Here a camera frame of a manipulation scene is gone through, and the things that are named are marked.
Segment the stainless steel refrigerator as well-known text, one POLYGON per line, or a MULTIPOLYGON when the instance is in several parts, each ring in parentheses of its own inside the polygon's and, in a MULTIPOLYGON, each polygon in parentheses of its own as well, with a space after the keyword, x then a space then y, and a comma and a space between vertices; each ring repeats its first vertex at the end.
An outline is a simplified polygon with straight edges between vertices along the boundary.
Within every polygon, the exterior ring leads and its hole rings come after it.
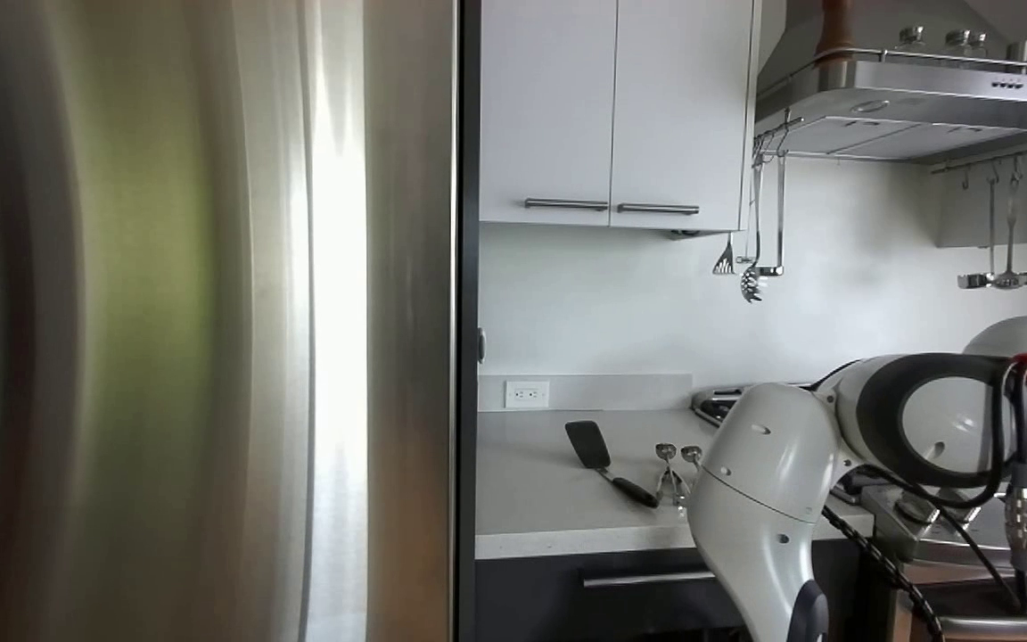
POLYGON ((0 0, 0 642, 465 642, 482 0, 0 0))

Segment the hanging utensils left group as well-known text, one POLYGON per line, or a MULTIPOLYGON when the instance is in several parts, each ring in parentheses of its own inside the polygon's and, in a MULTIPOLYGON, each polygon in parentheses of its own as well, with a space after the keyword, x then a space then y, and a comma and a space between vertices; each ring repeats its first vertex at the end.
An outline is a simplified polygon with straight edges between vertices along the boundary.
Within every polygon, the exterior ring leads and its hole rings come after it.
POLYGON ((763 299, 763 284, 785 275, 785 205, 790 198, 790 168, 781 156, 753 160, 753 190, 748 190, 748 244, 736 249, 736 235, 724 235, 724 249, 712 259, 718 275, 736 275, 744 302, 763 299), (773 168, 773 222, 763 222, 763 168, 773 168))

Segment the hanging ladles right group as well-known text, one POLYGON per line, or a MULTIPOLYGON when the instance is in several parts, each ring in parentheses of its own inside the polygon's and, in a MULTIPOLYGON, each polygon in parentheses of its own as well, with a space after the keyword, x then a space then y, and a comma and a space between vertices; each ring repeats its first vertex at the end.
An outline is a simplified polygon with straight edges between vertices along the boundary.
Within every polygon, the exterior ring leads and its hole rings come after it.
POLYGON ((987 268, 961 275, 961 290, 1027 290, 1027 269, 1017 268, 1019 228, 1019 171, 987 177, 987 268))

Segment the black spatula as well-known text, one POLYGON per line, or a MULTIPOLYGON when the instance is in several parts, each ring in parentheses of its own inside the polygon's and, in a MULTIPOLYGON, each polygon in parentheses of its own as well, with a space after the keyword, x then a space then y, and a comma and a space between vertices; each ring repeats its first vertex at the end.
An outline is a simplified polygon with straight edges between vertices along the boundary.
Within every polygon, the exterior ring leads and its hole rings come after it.
POLYGON ((623 498, 640 501, 640 507, 654 507, 656 494, 628 477, 616 477, 610 470, 610 450, 603 441, 603 430, 597 419, 566 419, 564 425, 566 438, 570 438, 570 450, 573 456, 597 470, 603 481, 610 481, 623 498))

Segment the white upper cabinet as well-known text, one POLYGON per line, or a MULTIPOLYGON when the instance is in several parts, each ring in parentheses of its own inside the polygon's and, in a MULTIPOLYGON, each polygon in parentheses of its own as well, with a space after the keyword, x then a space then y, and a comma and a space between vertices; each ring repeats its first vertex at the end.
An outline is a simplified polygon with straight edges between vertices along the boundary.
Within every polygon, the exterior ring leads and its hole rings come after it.
POLYGON ((760 0, 482 0, 488 224, 736 231, 760 0))

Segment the white wall outlet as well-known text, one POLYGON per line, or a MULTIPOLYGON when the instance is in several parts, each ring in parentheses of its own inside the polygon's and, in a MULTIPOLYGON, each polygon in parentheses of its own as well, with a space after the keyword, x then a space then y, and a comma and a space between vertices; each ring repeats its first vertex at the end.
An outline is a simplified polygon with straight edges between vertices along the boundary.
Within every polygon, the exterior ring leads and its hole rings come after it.
POLYGON ((545 411, 549 407, 549 382, 545 379, 509 379, 504 386, 505 411, 545 411))

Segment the grey kitchen countertop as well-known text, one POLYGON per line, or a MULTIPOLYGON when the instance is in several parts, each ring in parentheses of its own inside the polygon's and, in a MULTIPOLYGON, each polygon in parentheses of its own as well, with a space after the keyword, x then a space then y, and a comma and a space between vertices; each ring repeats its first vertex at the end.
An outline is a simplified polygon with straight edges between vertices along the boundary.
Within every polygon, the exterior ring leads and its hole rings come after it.
MULTIPOLYGON (((692 548, 686 513, 662 498, 656 510, 623 498, 590 470, 570 438, 570 414, 482 414, 473 481, 473 556, 591 556, 692 548)), ((610 470, 646 489, 661 481, 661 441, 711 445, 712 428, 690 411, 597 414, 610 470)))

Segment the stainless range hood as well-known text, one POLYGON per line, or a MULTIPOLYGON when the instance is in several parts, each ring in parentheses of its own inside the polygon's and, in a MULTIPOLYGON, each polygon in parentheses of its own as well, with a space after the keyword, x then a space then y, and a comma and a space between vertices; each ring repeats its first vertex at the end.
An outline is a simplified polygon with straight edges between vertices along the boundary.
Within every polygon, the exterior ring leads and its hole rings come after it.
POLYGON ((952 160, 1027 143, 1027 36, 974 0, 790 0, 755 78, 755 145, 952 160))

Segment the silver measuring spoons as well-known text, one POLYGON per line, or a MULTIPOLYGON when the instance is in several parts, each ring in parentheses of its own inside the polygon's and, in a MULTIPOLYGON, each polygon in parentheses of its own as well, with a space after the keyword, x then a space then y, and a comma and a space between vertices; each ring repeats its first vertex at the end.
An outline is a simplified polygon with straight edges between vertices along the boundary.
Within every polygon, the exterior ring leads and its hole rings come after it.
POLYGON ((690 483, 686 483, 686 473, 675 468, 675 461, 704 468, 704 450, 698 445, 661 441, 656 456, 662 462, 656 494, 666 498, 672 507, 686 507, 690 501, 690 483))

